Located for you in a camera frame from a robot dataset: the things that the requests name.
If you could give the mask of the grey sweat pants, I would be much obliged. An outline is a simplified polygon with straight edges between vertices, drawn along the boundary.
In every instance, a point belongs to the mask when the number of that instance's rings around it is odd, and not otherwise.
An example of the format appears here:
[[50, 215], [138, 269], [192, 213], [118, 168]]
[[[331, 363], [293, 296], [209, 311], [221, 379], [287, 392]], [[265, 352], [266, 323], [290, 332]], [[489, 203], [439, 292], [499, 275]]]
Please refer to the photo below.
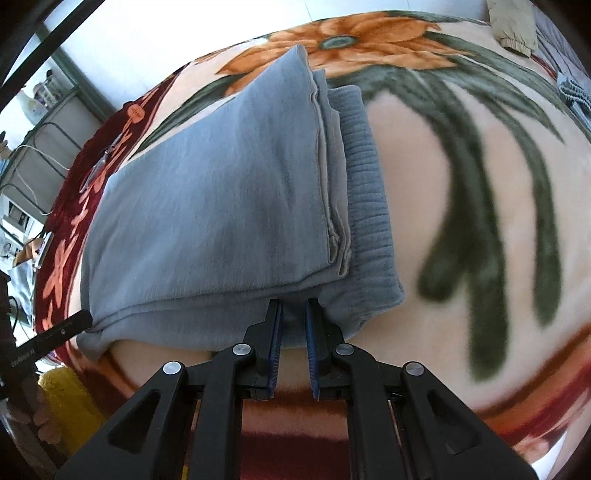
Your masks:
[[77, 346], [91, 359], [122, 340], [221, 350], [274, 298], [288, 347], [304, 344], [308, 299], [346, 336], [404, 299], [362, 93], [329, 87], [301, 46], [108, 179]]

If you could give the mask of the yellow fuzzy slipper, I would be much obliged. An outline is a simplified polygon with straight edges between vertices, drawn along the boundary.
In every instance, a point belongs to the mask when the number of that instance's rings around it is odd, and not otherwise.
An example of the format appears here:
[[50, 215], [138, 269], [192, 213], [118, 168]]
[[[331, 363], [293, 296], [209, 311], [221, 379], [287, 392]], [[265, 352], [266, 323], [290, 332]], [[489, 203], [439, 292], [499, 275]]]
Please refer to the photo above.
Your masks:
[[76, 453], [105, 423], [76, 374], [65, 367], [50, 370], [38, 381], [40, 407], [33, 416], [39, 438], [67, 457]]

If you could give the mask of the floral fleece bed blanket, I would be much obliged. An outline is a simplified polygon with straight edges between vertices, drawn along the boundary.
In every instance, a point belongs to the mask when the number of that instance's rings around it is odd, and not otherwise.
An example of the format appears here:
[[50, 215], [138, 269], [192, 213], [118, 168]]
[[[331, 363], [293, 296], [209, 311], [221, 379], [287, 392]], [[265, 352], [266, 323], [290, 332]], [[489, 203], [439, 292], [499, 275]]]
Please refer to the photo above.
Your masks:
[[[73, 309], [107, 179], [182, 114], [221, 104], [296, 45], [363, 93], [397, 202], [408, 300], [355, 338], [378, 361], [427, 367], [532, 468], [590, 475], [590, 134], [539, 59], [487, 27], [374, 12], [276, 32], [195, 60], [113, 115], [77, 155], [50, 217], [37, 289], [48, 329]], [[242, 479], [345, 479], [346, 402], [294, 374], [242, 403]]]

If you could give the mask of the striped grey folded cloth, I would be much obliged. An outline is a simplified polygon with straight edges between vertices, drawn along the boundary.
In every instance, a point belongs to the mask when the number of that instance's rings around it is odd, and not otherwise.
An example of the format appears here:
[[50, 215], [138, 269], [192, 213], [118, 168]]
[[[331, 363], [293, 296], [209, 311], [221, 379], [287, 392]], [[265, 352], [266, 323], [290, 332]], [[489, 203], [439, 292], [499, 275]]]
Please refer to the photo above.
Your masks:
[[562, 73], [557, 76], [557, 90], [569, 110], [587, 129], [590, 129], [591, 105], [587, 91], [574, 78]]

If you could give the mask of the beige puffer jacket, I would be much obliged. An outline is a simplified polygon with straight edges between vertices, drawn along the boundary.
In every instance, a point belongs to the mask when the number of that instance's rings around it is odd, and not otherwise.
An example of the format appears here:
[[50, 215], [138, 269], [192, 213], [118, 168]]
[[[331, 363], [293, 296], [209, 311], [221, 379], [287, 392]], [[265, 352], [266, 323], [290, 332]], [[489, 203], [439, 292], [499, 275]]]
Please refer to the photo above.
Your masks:
[[491, 29], [506, 50], [530, 57], [538, 47], [534, 7], [529, 0], [487, 0]]

